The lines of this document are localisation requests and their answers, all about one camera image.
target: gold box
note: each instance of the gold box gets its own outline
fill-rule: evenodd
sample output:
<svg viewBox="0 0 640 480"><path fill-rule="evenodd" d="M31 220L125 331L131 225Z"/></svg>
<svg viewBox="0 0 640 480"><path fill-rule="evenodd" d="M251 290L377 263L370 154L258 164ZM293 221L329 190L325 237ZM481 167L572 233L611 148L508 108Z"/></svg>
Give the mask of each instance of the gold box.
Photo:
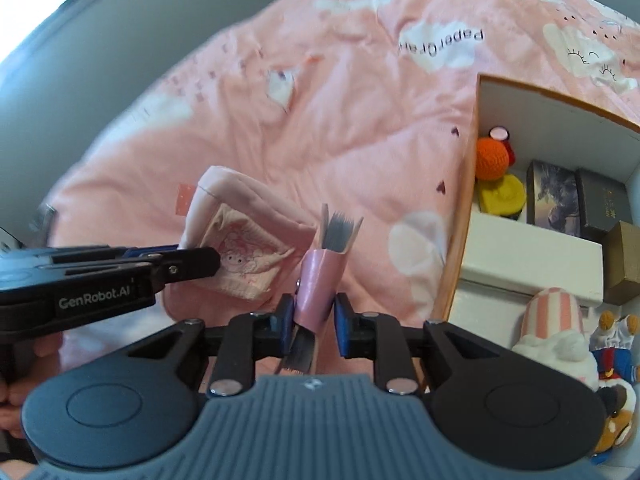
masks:
<svg viewBox="0 0 640 480"><path fill-rule="evenodd" d="M640 294L640 227L618 222L602 239L604 301L622 305Z"/></svg>

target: pink bedding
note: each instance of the pink bedding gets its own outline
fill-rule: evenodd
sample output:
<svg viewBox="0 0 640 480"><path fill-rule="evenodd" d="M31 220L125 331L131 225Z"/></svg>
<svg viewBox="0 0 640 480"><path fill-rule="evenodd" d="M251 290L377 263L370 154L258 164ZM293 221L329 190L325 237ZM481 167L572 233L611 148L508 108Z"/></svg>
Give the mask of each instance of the pink bedding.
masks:
<svg viewBox="0 0 640 480"><path fill-rule="evenodd" d="M227 166L315 217L325 202L364 216L342 289L359 311L419 325L475 135L477 74L639 123L634 44L640 25L591 0L277 0L216 34L97 139L51 193L53 241L178 243L194 184ZM219 322L228 316L221 305ZM157 306L71 331L65 363L168 323ZM328 353L321 370L346 369Z"/></svg>

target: orange knitted toy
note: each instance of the orange knitted toy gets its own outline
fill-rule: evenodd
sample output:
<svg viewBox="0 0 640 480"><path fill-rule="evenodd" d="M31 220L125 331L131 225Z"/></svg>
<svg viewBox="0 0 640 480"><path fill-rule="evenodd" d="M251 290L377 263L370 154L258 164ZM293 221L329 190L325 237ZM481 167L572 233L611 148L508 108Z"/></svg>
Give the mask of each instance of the orange knitted toy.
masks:
<svg viewBox="0 0 640 480"><path fill-rule="evenodd" d="M476 146L476 178L498 180L509 167L509 152L499 140L491 137L478 139Z"/></svg>

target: pink pouch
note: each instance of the pink pouch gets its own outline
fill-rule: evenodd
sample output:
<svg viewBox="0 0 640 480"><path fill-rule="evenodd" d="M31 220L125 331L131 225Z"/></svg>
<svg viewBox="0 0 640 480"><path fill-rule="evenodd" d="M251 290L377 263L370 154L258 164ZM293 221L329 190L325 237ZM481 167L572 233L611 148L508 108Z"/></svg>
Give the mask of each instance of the pink pouch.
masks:
<svg viewBox="0 0 640 480"><path fill-rule="evenodd" d="M267 186L212 166L201 177L187 213L180 248L213 247L215 276L173 283L163 293L174 319L224 324L260 308L300 262L316 234L313 217Z"/></svg>

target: brush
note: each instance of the brush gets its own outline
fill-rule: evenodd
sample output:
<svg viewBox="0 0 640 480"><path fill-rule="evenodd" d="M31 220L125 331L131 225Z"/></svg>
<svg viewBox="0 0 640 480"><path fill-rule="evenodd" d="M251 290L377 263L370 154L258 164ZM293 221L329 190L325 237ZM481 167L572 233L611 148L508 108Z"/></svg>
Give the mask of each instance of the brush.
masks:
<svg viewBox="0 0 640 480"><path fill-rule="evenodd" d="M289 354L280 361L277 374L315 373L319 342L331 313L348 253L361 224L362 218L355 222L341 212L335 212L329 220L329 208L326 204L322 205L319 232L321 248L309 251L302 261L293 342Z"/></svg>

